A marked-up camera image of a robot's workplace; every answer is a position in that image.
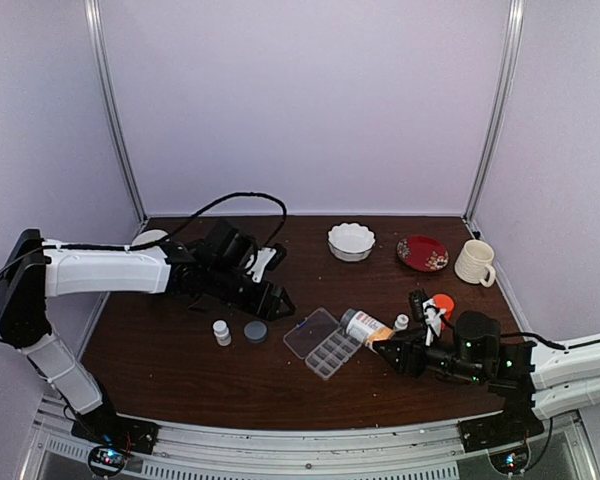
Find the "white orange vitamin bottle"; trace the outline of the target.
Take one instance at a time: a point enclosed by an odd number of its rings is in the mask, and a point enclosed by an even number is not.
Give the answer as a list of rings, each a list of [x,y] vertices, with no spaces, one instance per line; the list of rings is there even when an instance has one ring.
[[[394,331],[362,310],[348,309],[340,318],[340,327],[344,333],[372,350],[373,344],[390,340]]]

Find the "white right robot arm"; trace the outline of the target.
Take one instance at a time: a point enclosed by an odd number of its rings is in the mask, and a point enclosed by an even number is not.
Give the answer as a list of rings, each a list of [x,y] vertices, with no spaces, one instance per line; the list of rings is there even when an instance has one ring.
[[[600,334],[556,343],[529,332],[503,334],[500,323],[465,311],[442,341],[422,325],[371,343],[373,351],[400,375],[417,378],[430,370],[440,377],[485,385],[504,399],[493,419],[499,440],[515,440],[531,414],[548,420],[600,404]]]

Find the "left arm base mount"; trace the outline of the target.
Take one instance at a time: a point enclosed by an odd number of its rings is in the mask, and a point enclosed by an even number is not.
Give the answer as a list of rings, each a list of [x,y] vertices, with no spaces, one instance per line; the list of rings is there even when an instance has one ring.
[[[77,438],[114,447],[128,453],[151,454],[157,440],[156,423],[120,417],[79,415],[73,421],[71,435]]]

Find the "small white pill bottle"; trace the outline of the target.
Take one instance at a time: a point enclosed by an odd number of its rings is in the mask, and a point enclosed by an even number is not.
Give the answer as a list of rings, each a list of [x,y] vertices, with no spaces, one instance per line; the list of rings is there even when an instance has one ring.
[[[393,324],[395,332],[405,331],[409,327],[410,319],[406,314],[399,314]]]

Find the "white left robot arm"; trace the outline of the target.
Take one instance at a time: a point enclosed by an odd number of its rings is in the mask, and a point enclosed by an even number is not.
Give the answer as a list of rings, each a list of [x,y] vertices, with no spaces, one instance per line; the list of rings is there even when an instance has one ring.
[[[126,245],[71,244],[26,229],[0,272],[0,341],[22,353],[103,444],[124,433],[105,388],[61,339],[48,316],[59,300],[111,293],[211,297],[262,321],[295,313],[286,289],[266,279],[285,258],[280,244],[260,247],[226,220],[182,243],[162,230]]]

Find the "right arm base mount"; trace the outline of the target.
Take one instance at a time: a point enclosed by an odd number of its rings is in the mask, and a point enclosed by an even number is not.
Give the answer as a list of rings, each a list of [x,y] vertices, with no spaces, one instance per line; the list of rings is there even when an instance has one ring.
[[[544,432],[543,422],[535,417],[502,414],[461,421],[457,427],[466,453],[521,443]]]

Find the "grey bottle lid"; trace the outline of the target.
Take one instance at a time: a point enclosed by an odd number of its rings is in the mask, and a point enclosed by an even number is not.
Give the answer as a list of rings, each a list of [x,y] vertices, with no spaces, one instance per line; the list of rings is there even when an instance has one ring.
[[[252,344],[260,344],[268,338],[268,327],[261,321],[251,321],[244,326],[245,338]]]

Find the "clear plastic pill organizer box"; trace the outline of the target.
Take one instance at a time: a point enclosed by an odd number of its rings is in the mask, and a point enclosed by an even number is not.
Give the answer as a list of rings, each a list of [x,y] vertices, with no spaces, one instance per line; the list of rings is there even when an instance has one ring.
[[[329,380],[362,347],[322,307],[314,310],[287,332],[283,342],[324,381]]]

